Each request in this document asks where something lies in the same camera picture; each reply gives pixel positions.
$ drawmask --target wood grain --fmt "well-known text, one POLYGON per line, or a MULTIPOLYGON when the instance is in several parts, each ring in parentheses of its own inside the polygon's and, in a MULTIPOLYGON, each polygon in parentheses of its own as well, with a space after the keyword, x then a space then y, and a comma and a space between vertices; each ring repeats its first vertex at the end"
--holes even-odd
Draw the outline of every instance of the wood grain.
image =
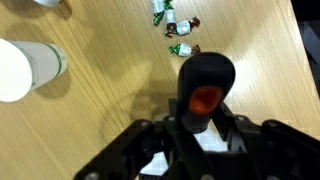
POLYGON ((289 0, 174 0, 179 21, 199 29, 167 39, 150 0, 69 0, 46 8, 0 1, 0 37, 55 43, 68 54, 61 77, 1 103, 1 179, 72 179, 137 118, 167 112, 184 58, 170 45, 199 44, 235 64, 225 102, 261 123, 279 119, 320 139, 319 99, 289 0))

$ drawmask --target paper cup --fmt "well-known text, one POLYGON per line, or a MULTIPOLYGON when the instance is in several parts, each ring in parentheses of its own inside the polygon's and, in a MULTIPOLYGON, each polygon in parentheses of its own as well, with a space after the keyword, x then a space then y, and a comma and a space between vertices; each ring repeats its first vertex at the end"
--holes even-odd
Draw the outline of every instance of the paper cup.
POLYGON ((60 76, 65 53, 54 44, 0 39, 0 101, 13 102, 60 76))
POLYGON ((48 7, 54 7, 60 3, 61 0, 33 0, 39 4, 42 4, 44 6, 48 7))

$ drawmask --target candy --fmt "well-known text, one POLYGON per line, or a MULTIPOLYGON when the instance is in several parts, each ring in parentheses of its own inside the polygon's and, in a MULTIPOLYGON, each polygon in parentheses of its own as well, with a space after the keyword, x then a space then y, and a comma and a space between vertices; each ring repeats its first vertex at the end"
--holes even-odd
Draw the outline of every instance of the candy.
POLYGON ((190 45, 182 43, 182 44, 178 44, 176 47, 170 46, 169 52, 171 54, 175 53, 178 56, 187 57, 187 56, 190 56, 191 54, 200 53, 201 50, 198 45, 195 45, 194 47, 191 48, 190 45))
POLYGON ((194 27, 200 26, 200 20, 197 17, 193 17, 190 21, 182 21, 178 24, 167 24, 165 35, 172 38, 174 34, 183 36, 189 34, 194 27))
POLYGON ((153 24, 158 26, 164 16, 164 11, 168 9, 173 9, 171 4, 171 0, 152 0, 152 10, 154 14, 153 24))
MULTIPOLYGON (((169 31, 173 32, 176 27, 176 16, 175 16, 174 9, 167 10, 166 15, 167 15, 167 30, 166 30, 166 32, 169 32, 169 31)), ((174 35, 174 33, 170 33, 170 34, 166 33, 166 36, 168 36, 170 38, 172 38, 173 35, 174 35)))

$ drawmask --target screw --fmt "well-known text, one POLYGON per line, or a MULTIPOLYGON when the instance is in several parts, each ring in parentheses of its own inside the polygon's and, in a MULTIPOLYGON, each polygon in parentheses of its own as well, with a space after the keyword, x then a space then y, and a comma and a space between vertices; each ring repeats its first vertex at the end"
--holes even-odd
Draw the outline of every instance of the screw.
POLYGON ((239 121, 243 121, 243 120, 244 120, 244 117, 239 116, 239 117, 238 117, 238 120, 239 120, 239 121))
POLYGON ((147 126, 148 124, 149 124, 148 122, 144 121, 141 123, 141 126, 144 127, 144 126, 147 126))
POLYGON ((99 180, 99 174, 96 172, 91 172, 84 179, 85 180, 99 180))
POLYGON ((214 180, 210 174, 205 174, 201 177, 201 180, 214 180))
POLYGON ((267 180, 280 180, 280 179, 277 178, 276 176, 270 175, 270 176, 267 177, 267 180))
POLYGON ((273 121, 269 122, 268 125, 271 126, 271 127, 277 127, 278 126, 278 124, 276 122, 273 122, 273 121))
POLYGON ((169 121, 174 121, 175 118, 174 117, 169 117, 169 121))

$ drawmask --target white object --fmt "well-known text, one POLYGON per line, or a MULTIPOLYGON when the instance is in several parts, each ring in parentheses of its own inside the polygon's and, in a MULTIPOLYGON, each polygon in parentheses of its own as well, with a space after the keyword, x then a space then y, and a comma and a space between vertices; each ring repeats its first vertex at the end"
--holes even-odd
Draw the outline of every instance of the white object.
MULTIPOLYGON (((156 121, 163 121, 168 113, 160 114, 155 117, 156 121)), ((223 142, 220 135, 213 127, 208 125, 207 130, 193 135, 202 150, 212 152, 228 151, 227 143, 223 142)), ((140 173, 154 176, 162 176, 168 170, 168 163, 163 152, 154 154, 152 161, 141 169, 140 173)))
POLYGON ((180 36, 189 34, 191 32, 191 27, 189 21, 182 21, 177 24, 177 32, 180 36))
POLYGON ((61 0, 33 0, 39 4, 42 4, 44 6, 48 7, 54 7, 60 3, 61 0))
POLYGON ((164 11, 163 0, 152 0, 153 14, 161 13, 164 11))
POLYGON ((190 45, 188 44, 181 44, 180 45, 180 50, 179 50, 179 56, 182 56, 182 57, 187 57, 187 56, 190 56, 191 55, 191 52, 192 52, 192 48, 190 45))
POLYGON ((169 9, 166 11, 167 13, 167 24, 176 23, 176 16, 173 9, 169 9))
POLYGON ((61 75, 65 53, 54 44, 0 39, 0 101, 13 102, 61 75))

